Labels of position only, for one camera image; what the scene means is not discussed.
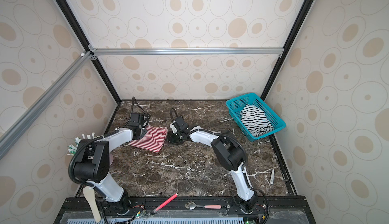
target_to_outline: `wooden spatula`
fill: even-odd
[[[86,201],[88,201],[89,206],[91,207],[93,217],[95,218],[95,222],[101,221],[100,212],[98,211],[96,200],[95,200],[95,190],[89,186],[86,186],[82,189],[84,193]]]

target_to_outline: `red stick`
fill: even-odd
[[[153,210],[153,212],[157,212],[159,211],[162,207],[164,207],[165,205],[167,205],[170,201],[172,201],[173,199],[175,199],[176,197],[178,196],[178,194],[174,194],[172,197],[168,198],[167,201],[163,202],[160,206],[158,206],[157,208],[155,208]]]

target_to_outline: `red and white striped cloth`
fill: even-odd
[[[167,127],[146,126],[147,133],[142,139],[132,140],[129,145],[159,153],[168,133]]]

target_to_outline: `striped fabric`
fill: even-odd
[[[240,114],[243,125],[254,137],[259,137],[274,130],[271,122],[267,120],[265,112],[256,106],[246,105]]]
[[[129,142],[129,145],[159,153],[163,147],[163,143],[165,142],[168,128],[157,128],[147,125],[146,129],[147,133],[142,139],[132,140]]]

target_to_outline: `marble tabletop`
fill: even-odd
[[[228,113],[225,101],[140,101],[152,115],[150,125],[168,127],[169,110],[191,125],[213,131],[230,130],[247,151],[247,170],[254,188],[266,195],[285,196],[287,189],[278,164],[274,184],[270,185],[274,154],[268,137],[250,142]],[[130,112],[131,101],[120,105],[109,131],[123,125]],[[231,196],[236,187],[230,173],[218,162],[207,145],[186,141],[182,145],[165,143],[159,153],[123,144],[112,151],[114,161],[110,173],[129,196]]]

